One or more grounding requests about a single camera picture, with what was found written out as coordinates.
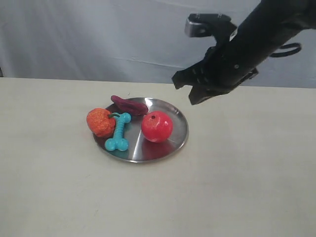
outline metal plate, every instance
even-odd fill
[[[169,157],[184,146],[188,139],[189,126],[184,115],[176,107],[153,98],[131,98],[130,100],[146,104],[149,112],[163,111],[167,113],[173,121],[173,131],[170,138],[163,143],[149,142],[141,132],[143,116],[134,116],[131,123],[125,125],[124,138],[129,141],[129,149],[125,152],[118,150],[109,152],[104,147],[106,139],[94,135],[94,140],[102,150],[123,161],[144,163]],[[114,104],[106,109],[113,113],[122,113]]]

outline orange toy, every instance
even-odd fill
[[[87,123],[90,130],[102,138],[111,137],[115,129],[114,115],[106,109],[96,108],[87,115]]]

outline white table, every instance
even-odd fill
[[[316,89],[0,79],[1,237],[314,237]],[[86,125],[112,94],[187,117],[173,158],[107,157]]]

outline white backdrop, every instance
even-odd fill
[[[0,66],[6,77],[171,82],[215,41],[184,34],[193,12],[240,24],[259,0],[2,0]],[[247,85],[316,88],[316,31],[303,51],[268,59]]]

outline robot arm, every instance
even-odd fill
[[[268,57],[285,57],[301,45],[284,45],[302,30],[316,29],[316,0],[261,0],[237,28],[222,14],[191,14],[185,32],[189,37],[214,36],[202,61],[178,71],[172,78],[176,89],[193,86],[192,105],[231,92],[258,74],[256,66]],[[293,48],[283,53],[278,49]]]

